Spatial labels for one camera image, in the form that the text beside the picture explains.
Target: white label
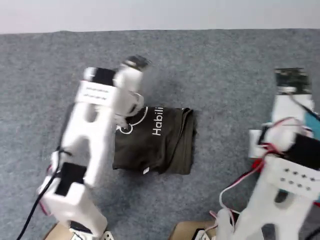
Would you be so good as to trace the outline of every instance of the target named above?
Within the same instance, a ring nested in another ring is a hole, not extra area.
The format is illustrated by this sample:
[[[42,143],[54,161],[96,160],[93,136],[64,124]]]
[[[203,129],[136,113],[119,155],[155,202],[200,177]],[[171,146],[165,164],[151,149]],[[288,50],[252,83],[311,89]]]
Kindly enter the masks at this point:
[[[75,97],[76,102],[89,104],[110,105],[110,96],[117,90],[116,87],[103,85],[91,81],[81,81],[78,93]]]
[[[143,170],[143,174],[146,174],[150,171],[150,167],[147,167],[145,170]]]

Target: circuit board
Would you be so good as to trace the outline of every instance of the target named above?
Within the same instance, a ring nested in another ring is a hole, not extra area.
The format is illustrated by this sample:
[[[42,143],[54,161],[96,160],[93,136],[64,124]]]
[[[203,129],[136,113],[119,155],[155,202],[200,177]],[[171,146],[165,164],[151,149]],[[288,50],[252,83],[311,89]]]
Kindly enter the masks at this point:
[[[303,68],[277,68],[274,70],[278,95],[286,94],[311,94],[309,76]]]

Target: black cloth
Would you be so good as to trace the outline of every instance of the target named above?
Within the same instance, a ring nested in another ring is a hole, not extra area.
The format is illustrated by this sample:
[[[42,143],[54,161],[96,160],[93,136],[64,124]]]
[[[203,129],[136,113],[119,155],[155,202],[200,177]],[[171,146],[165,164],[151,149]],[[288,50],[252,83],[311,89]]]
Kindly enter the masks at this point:
[[[194,114],[189,108],[145,107],[117,127],[113,169],[189,174]]]

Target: cardboard base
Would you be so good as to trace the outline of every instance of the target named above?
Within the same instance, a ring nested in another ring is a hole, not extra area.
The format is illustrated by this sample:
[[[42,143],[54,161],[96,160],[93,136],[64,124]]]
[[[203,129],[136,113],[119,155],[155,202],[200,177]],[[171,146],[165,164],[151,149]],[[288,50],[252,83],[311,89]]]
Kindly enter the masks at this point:
[[[182,221],[173,229],[169,240],[192,240],[197,229],[206,229],[214,224],[213,221]],[[216,235],[216,230],[206,232],[210,238]]]
[[[213,221],[182,221],[173,229],[168,240],[192,240],[197,229],[206,229],[214,224]],[[207,231],[210,238],[216,235],[216,230]],[[54,225],[43,240],[72,240],[74,233],[59,223]]]
[[[59,223],[54,225],[51,230],[46,234],[43,240],[71,240],[74,233]]]

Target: white wire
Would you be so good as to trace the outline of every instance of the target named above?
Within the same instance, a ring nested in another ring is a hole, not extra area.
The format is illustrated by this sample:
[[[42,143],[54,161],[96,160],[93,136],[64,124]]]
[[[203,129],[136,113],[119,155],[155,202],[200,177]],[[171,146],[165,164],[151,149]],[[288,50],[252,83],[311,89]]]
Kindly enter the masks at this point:
[[[233,183],[232,185],[228,186],[227,188],[223,189],[222,192],[220,192],[220,195],[219,195],[219,203],[220,203],[220,206],[227,210],[229,212],[229,215],[231,217],[231,223],[232,223],[232,227],[233,227],[233,231],[235,230],[235,219],[234,219],[234,216],[232,214],[232,211],[234,210],[231,210],[229,209],[222,201],[222,195],[228,191],[229,189],[232,189],[233,187],[235,187],[236,185],[238,185],[239,183],[241,183],[244,179],[246,179],[247,177],[251,176],[252,174],[254,174],[256,171],[258,171],[258,169],[260,169],[260,167],[263,165],[264,161],[262,160],[259,165],[253,169],[250,173],[248,173],[247,175],[243,176],[241,179],[239,179],[238,181],[236,181],[235,183]]]
[[[209,231],[210,229],[215,229],[216,227],[218,227],[218,222],[217,222],[218,217],[217,217],[217,214],[216,214],[215,212],[211,211],[211,210],[209,211],[209,214],[211,215],[211,217],[214,218],[214,225],[207,227],[207,228],[204,230],[205,232]]]

